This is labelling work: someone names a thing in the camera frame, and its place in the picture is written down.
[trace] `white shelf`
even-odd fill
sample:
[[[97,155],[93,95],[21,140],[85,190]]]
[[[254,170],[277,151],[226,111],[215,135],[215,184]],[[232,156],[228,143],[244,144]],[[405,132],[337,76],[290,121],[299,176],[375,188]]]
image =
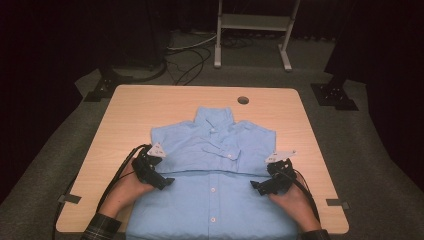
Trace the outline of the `white shelf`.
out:
[[[290,17],[222,14],[222,28],[287,31]]]

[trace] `metal stand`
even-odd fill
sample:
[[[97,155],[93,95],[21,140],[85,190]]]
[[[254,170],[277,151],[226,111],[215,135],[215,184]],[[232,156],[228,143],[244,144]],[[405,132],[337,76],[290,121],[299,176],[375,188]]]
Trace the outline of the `metal stand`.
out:
[[[346,95],[343,84],[346,78],[333,76],[328,84],[312,83],[311,87],[320,106],[334,106],[337,110],[358,111],[355,102]]]
[[[251,29],[251,30],[268,30],[268,31],[282,31],[286,32],[284,42],[278,44],[281,59],[284,64],[284,69],[287,72],[292,71],[292,67],[287,56],[287,45],[289,43],[290,34],[293,29],[294,21],[296,19],[297,10],[300,5],[300,0],[295,0],[295,5],[291,16],[277,17],[277,16],[258,16],[258,15],[242,15],[242,14],[223,14],[222,1],[219,0],[218,6],[218,26],[216,32],[216,45],[215,45],[215,61],[214,67],[220,68],[221,63],[221,31],[223,28],[232,29]]]

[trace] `shirt collar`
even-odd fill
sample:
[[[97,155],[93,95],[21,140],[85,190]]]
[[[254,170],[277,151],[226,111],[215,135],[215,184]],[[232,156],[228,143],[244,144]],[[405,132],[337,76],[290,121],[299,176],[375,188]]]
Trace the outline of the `shirt collar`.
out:
[[[194,122],[199,125],[219,128],[233,124],[234,118],[230,108],[199,107]]]

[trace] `plaid sleeve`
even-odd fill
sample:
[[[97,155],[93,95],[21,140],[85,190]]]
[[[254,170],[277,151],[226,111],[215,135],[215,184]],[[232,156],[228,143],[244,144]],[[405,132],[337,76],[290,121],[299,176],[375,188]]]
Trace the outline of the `plaid sleeve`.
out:
[[[301,235],[302,240],[330,240],[327,230],[305,232]]]
[[[120,221],[107,217],[103,214],[96,213],[96,215],[94,215],[91,219],[90,224],[85,229],[81,240],[113,239],[120,226]]]

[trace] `folded shirt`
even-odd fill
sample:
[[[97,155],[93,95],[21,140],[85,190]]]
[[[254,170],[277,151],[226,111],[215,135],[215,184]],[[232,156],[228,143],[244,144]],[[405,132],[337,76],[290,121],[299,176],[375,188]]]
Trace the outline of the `folded shirt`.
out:
[[[270,178],[275,140],[235,123],[230,108],[199,107],[194,121],[153,128],[167,154],[156,171],[175,181],[136,201],[127,239],[296,239],[295,222],[250,184]]]

